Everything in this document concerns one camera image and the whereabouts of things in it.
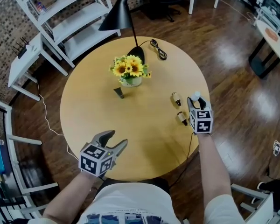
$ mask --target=white marker cube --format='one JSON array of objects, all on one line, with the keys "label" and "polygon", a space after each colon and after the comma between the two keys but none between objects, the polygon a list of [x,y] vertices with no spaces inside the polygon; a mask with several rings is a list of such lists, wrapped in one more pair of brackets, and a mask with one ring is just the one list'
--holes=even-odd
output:
[{"label": "white marker cube", "polygon": [[79,168],[98,177],[112,167],[113,158],[103,147],[89,144],[80,152]]},{"label": "white marker cube", "polygon": [[213,128],[213,111],[192,110],[190,124],[195,133],[211,133]]}]

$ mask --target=flower pot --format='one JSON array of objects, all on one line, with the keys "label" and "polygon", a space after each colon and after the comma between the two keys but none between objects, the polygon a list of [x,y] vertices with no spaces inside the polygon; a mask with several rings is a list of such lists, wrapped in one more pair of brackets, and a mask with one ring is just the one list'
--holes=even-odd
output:
[{"label": "flower pot", "polygon": [[121,84],[125,87],[135,87],[140,85],[141,82],[142,82],[142,77],[135,77],[135,78],[130,78],[128,81],[122,79]]}]

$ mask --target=lamp shade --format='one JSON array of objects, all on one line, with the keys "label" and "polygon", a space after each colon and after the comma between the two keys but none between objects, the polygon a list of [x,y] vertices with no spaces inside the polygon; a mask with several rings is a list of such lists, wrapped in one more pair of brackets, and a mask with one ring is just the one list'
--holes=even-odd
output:
[{"label": "lamp shade", "polygon": [[116,30],[131,28],[132,26],[133,22],[127,5],[127,0],[117,0],[98,30]]}]

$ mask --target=white t-shirt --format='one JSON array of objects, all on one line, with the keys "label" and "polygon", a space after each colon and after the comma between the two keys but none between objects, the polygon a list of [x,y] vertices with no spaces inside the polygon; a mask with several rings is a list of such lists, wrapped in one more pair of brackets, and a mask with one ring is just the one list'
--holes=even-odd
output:
[{"label": "white t-shirt", "polygon": [[[204,213],[206,224],[244,224],[230,195],[211,200]],[[28,224],[55,224],[42,218]],[[117,183],[104,187],[81,215],[78,224],[181,224],[171,197],[147,183]]]}]

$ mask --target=forearm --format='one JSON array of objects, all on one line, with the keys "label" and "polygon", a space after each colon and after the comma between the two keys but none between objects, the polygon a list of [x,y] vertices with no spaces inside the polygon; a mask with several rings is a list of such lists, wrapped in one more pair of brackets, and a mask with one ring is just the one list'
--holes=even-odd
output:
[{"label": "forearm", "polygon": [[216,196],[231,195],[228,171],[212,137],[198,134],[204,206]]},{"label": "forearm", "polygon": [[96,177],[81,172],[47,206],[44,218],[58,224],[72,223],[79,212]]}]

